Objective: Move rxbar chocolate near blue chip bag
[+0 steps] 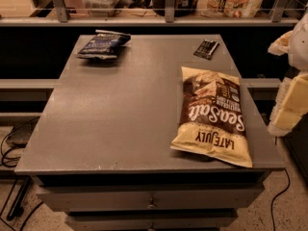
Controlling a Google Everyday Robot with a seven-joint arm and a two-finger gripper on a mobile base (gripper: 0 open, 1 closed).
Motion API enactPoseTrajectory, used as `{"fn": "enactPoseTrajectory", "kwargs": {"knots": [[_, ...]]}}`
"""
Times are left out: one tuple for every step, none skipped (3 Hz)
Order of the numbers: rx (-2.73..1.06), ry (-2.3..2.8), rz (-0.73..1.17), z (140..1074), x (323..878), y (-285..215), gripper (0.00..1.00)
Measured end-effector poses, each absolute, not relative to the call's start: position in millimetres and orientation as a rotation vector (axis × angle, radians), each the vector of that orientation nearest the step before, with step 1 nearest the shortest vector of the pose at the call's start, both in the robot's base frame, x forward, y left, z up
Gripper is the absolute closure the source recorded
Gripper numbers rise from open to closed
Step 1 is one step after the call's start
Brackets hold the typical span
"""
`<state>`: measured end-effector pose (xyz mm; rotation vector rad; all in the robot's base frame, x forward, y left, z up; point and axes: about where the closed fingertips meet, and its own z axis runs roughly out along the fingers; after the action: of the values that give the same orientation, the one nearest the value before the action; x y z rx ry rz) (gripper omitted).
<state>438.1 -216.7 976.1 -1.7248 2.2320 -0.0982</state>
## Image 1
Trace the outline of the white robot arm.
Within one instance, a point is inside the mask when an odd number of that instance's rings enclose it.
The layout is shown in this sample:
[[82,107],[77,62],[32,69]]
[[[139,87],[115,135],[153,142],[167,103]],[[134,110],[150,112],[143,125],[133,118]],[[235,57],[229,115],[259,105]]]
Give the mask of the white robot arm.
[[285,76],[269,117],[269,132],[276,137],[290,133],[308,113],[308,14],[289,31],[273,42],[268,52],[288,55],[291,73]]

